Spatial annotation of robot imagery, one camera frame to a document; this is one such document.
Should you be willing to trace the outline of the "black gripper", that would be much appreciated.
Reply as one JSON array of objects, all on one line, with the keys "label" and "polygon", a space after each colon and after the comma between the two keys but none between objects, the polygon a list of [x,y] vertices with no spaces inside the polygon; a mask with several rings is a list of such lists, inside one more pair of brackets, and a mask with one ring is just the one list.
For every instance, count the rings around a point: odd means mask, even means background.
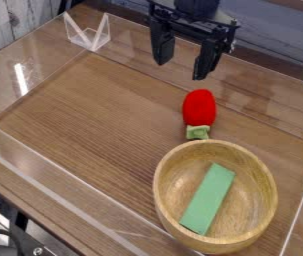
[{"label": "black gripper", "polygon": [[[221,0],[148,0],[150,12],[165,16],[172,21],[193,25],[198,29],[213,30],[222,27],[226,30],[226,52],[236,47],[236,32],[240,23],[220,8]],[[156,18],[150,19],[150,36],[153,56],[158,65],[166,64],[174,57],[176,36],[172,25]],[[201,52],[194,63],[194,80],[204,80],[216,70],[224,53],[224,42],[216,39],[205,39]]]}]

